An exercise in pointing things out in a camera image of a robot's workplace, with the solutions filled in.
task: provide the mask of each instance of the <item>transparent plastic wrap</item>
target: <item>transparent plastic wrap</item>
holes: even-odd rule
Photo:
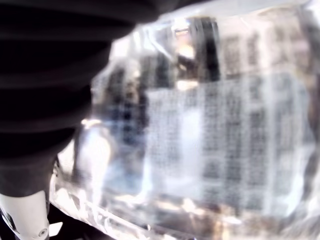
[[[257,2],[115,42],[51,202],[118,240],[320,238],[320,5]]]

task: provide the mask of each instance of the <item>crumpled plastic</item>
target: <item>crumpled plastic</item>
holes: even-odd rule
[[[202,3],[116,41],[51,203],[119,240],[318,239],[319,2],[279,3]]]

